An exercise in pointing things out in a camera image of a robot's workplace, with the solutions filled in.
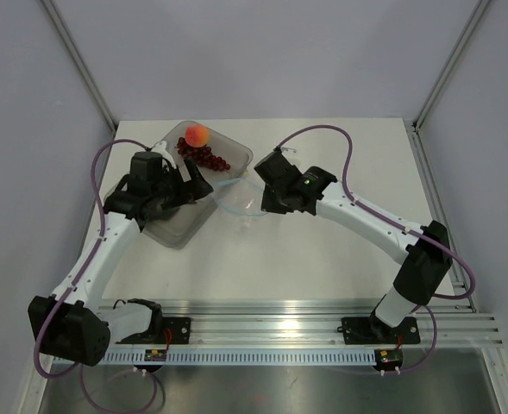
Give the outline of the clear zip top bag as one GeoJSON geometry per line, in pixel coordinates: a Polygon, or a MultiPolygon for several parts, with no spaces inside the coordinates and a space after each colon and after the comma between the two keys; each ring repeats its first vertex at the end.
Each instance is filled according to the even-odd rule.
{"type": "Polygon", "coordinates": [[[266,214],[261,209],[263,187],[248,172],[212,186],[217,210],[236,229],[249,229],[266,214]]]}

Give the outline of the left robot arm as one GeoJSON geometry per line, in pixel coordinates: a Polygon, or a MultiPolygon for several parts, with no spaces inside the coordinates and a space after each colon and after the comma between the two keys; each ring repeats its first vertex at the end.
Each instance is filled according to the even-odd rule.
{"type": "Polygon", "coordinates": [[[162,154],[133,155],[129,172],[100,204],[96,238],[54,291],[34,297],[28,307],[35,357],[47,354],[93,367],[112,343],[171,339],[155,302],[132,298],[106,312],[98,307],[123,254],[145,226],[212,193],[195,163],[186,159],[184,165],[188,179],[162,154]]]}

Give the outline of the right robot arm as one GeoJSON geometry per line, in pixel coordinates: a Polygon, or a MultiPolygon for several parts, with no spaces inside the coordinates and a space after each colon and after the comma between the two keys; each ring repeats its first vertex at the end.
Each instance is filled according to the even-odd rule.
{"type": "Polygon", "coordinates": [[[426,305],[451,267],[451,259],[435,245],[409,232],[420,230],[431,240],[448,246],[448,232],[437,221],[428,226],[408,222],[394,227],[392,214],[377,216],[363,209],[360,200],[346,194],[336,176],[320,167],[306,172],[288,161],[280,150],[263,158],[254,170],[264,183],[261,209],[275,214],[309,213],[338,223],[371,242],[400,265],[392,287],[361,326],[361,340],[390,343],[400,324],[417,306],[426,305]]]}

